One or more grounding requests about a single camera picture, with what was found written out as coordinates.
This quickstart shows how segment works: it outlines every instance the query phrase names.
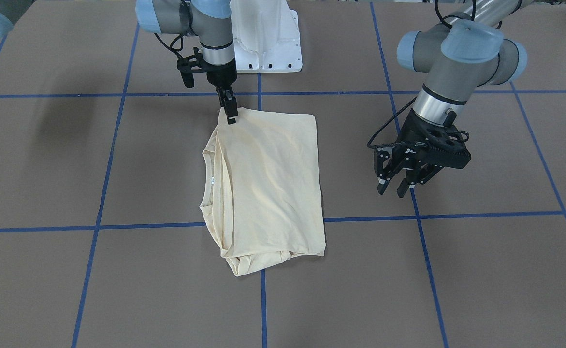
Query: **beige fabric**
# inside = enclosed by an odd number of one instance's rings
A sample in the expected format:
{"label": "beige fabric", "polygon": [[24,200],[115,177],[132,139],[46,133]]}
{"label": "beige fabric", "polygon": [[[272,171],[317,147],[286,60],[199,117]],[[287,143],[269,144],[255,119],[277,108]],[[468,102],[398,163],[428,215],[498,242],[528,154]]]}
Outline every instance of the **beige fabric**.
{"label": "beige fabric", "polygon": [[323,256],[325,237],[315,117],[238,110],[225,112],[203,158],[201,211],[234,275],[301,255]]}

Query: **table surface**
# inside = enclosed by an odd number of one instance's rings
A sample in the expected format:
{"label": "table surface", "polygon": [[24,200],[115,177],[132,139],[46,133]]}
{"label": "table surface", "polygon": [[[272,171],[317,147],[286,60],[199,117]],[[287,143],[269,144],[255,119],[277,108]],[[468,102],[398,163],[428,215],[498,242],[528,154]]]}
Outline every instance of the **table surface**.
{"label": "table surface", "polygon": [[217,97],[134,2],[36,2],[0,40],[0,347],[566,347],[566,5],[504,21],[528,68],[460,115],[468,167],[404,199],[364,145],[426,78],[395,52],[433,6],[291,7],[303,70],[234,89],[315,115],[326,255],[239,279],[198,208]]}

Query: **cream cloth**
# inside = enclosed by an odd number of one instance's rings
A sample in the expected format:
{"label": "cream cloth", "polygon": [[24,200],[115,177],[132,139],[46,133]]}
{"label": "cream cloth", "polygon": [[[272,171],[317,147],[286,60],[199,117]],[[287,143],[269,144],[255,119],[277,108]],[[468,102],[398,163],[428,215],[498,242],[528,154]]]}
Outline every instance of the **cream cloth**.
{"label": "cream cloth", "polygon": [[315,117],[239,108],[227,125],[221,110],[203,158],[201,212],[234,275],[323,256]]}

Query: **folded cloth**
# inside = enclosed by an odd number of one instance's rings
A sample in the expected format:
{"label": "folded cloth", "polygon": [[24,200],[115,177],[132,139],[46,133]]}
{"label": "folded cloth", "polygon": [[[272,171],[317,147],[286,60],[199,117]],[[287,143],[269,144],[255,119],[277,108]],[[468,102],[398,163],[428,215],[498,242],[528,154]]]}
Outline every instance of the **folded cloth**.
{"label": "folded cloth", "polygon": [[234,275],[323,256],[317,128],[312,115],[225,111],[203,150],[201,212]]}

